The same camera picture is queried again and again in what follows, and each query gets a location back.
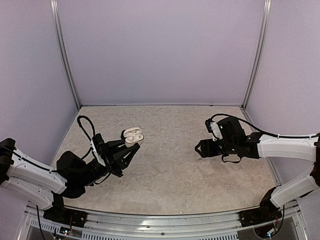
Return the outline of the white earbud charging case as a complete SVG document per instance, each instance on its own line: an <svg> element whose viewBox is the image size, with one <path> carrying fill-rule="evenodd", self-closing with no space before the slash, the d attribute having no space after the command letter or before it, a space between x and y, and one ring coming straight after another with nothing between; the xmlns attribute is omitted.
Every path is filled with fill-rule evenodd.
<svg viewBox="0 0 320 240"><path fill-rule="evenodd" d="M125 129L122 133L124 144L127 148L132 147L135 144L141 145L144 142L144 135L142 129L139 127L132 127Z"/></svg>

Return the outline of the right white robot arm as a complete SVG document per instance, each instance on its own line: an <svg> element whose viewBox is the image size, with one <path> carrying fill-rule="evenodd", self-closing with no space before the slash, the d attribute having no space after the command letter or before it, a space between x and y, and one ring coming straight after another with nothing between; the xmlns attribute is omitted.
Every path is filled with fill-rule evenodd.
<svg viewBox="0 0 320 240"><path fill-rule="evenodd" d="M220 156L222 159L236 155L239 159L288 158L312 163L304 173L287 183L269 190L256 210L256 218L266 222L276 209L286 203L320 188L320 135L281 135L255 128L247 135L241 123L247 123L239 117L222 114L223 118L214 121L211 117L205 121L209 139L200 140L194 150L202 158Z"/></svg>

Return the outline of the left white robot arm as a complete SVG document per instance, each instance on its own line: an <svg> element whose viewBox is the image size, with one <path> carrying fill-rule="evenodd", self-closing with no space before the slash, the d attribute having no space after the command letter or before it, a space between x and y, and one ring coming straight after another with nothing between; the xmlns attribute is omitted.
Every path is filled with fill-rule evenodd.
<svg viewBox="0 0 320 240"><path fill-rule="evenodd" d="M14 139L6 138L0 143L0 186L17 191L63 223L70 218L70 211L58 199L77 199L86 187L98 185L110 175L122 177L142 142L132 137L104 142L97 136L90 141L90 162L68 150L52 167L28 157L15 147Z"/></svg>

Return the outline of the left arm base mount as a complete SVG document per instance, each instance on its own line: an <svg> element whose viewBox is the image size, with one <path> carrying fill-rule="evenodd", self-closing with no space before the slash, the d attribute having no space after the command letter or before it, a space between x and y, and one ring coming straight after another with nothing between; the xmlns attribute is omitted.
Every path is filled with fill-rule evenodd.
<svg viewBox="0 0 320 240"><path fill-rule="evenodd" d="M70 209L66 207L52 206L43 213L43 217L46 220L50 220L63 225L68 225L71 227L83 228L88 213L81 210Z"/></svg>

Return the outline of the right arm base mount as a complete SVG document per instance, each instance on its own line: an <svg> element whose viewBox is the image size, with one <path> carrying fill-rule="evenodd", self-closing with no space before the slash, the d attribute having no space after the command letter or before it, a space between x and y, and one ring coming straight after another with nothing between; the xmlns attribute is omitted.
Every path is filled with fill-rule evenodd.
<svg viewBox="0 0 320 240"><path fill-rule="evenodd" d="M260 207L242 210L238 214L242 227L249 227L274 221L276 218L280 219L283 216L282 212L278 208L269 211L267 208Z"/></svg>

